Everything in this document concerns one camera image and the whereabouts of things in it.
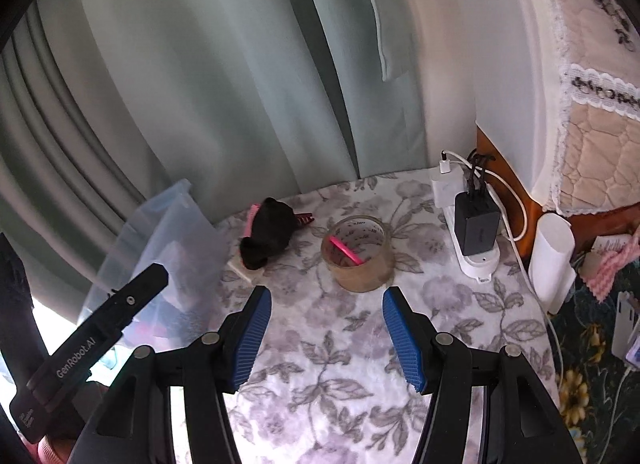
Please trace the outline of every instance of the pink towel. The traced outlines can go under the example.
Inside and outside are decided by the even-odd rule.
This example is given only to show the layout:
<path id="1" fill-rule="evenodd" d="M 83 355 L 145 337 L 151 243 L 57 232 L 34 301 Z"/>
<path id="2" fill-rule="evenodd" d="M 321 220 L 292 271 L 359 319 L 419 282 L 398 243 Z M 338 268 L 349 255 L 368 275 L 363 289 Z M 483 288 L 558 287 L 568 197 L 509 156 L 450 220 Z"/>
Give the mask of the pink towel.
<path id="1" fill-rule="evenodd" d="M 591 290 L 598 303 L 602 303 L 613 287 L 613 280 L 616 273 L 625 267 L 626 264 L 640 256 L 640 226 L 636 229 L 633 237 L 629 240 L 622 251 L 607 251 L 602 254 L 600 265 L 595 274 L 587 278 L 584 282 Z"/>

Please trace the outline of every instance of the silver bolt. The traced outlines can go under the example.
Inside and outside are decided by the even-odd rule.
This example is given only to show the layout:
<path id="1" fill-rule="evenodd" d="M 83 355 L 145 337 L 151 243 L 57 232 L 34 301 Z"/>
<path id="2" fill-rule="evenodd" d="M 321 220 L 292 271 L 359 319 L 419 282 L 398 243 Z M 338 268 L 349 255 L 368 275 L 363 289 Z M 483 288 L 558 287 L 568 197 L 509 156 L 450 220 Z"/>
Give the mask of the silver bolt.
<path id="1" fill-rule="evenodd" d="M 151 353 L 151 347 L 149 345 L 142 345 L 133 351 L 133 357 L 136 359 L 144 359 Z"/>
<path id="2" fill-rule="evenodd" d="M 218 341 L 220 341 L 220 334 L 217 332 L 207 332 L 200 338 L 203 345 L 215 345 Z"/>
<path id="3" fill-rule="evenodd" d="M 438 345 L 450 345 L 453 343 L 453 336 L 446 332 L 441 332 L 440 334 L 436 334 L 436 343 Z"/>
<path id="4" fill-rule="evenodd" d="M 510 358 L 517 358 L 520 354 L 522 354 L 520 347 L 517 345 L 507 345 L 505 346 L 504 351 Z"/>

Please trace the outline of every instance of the translucent plastic container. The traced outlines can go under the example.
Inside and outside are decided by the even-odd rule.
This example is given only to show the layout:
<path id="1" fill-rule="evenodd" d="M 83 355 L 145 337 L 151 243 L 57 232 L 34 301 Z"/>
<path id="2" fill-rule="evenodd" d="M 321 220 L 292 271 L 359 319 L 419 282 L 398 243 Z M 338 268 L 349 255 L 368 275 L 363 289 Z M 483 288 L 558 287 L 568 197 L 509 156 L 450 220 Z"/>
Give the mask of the translucent plastic container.
<path id="1" fill-rule="evenodd" d="M 140 206 L 111 247 L 82 306 L 78 324 L 152 263 L 169 285 L 134 317 L 118 344 L 166 351 L 189 345 L 220 310 L 217 293 L 228 246 L 181 180 Z"/>

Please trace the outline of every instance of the black power adapter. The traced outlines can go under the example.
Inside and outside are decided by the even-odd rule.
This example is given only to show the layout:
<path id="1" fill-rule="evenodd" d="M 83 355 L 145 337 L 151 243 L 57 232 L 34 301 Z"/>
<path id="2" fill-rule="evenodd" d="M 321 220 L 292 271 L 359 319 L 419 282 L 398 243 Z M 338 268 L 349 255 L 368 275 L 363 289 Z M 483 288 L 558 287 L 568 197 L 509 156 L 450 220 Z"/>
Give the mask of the black power adapter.
<path id="1" fill-rule="evenodd" d="M 500 208 L 491 198 L 484 180 L 484 160 L 478 155 L 473 159 L 466 193 L 458 193 L 455 201 L 454 230 L 463 256 L 485 253 L 494 247 L 500 224 Z M 476 189 L 476 165 L 483 164 L 479 189 Z"/>

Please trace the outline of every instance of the pink pen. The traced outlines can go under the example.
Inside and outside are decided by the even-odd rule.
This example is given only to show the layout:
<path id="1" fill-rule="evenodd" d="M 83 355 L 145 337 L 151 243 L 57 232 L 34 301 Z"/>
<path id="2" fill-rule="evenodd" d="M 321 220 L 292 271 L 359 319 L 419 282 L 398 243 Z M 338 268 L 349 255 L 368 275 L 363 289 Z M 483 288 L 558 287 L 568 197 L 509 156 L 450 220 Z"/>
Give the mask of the pink pen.
<path id="1" fill-rule="evenodd" d="M 361 257 L 359 257 L 356 253 L 354 253 L 351 249 L 349 249 L 336 237 L 329 237 L 329 241 L 332 244 L 334 244 L 338 249 L 340 249 L 356 265 L 362 265 L 364 263 Z"/>

